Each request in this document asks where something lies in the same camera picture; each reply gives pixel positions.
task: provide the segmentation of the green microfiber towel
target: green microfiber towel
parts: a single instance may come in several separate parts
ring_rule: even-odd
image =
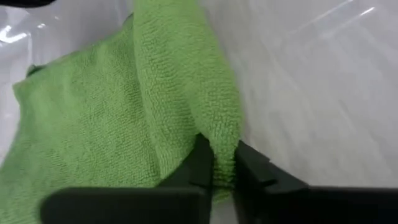
[[[153,187],[203,133],[215,184],[233,177],[234,78],[194,0],[135,0],[116,35],[32,69],[14,86],[19,131],[0,170],[0,223],[38,222],[64,187]]]

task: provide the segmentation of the towel fold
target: towel fold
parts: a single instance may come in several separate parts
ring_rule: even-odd
[[[0,170],[0,223],[38,223],[64,187],[153,187],[203,133],[215,184],[233,177],[241,128],[234,78],[194,0],[135,0],[114,36],[14,86],[19,130]]]

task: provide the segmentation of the black object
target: black object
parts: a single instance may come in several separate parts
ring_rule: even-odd
[[[41,7],[51,4],[55,0],[0,0],[0,5],[13,7]]]
[[[70,188],[46,198],[43,224],[209,223],[213,151],[202,135],[158,187]]]
[[[311,187],[243,142],[235,159],[240,224],[398,222],[397,189]]]
[[[311,187],[240,142],[235,152],[239,223],[395,223],[396,189]],[[176,171],[153,189],[65,189],[47,198],[43,224],[209,223],[213,153],[197,136]]]

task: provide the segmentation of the white surface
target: white surface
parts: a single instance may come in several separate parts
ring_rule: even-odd
[[[19,120],[12,84],[29,65],[41,65],[118,30],[132,11],[130,0],[58,0],[37,9],[0,6],[0,163]]]
[[[398,186],[398,1],[202,2],[246,143],[313,185]]]

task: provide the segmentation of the white plastic surface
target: white plastic surface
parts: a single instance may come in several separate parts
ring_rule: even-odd
[[[246,143],[313,185],[398,187],[398,1],[203,0]]]
[[[12,84],[29,65],[48,63],[115,33],[131,0],[57,0],[37,9],[0,6],[0,163],[19,121]]]

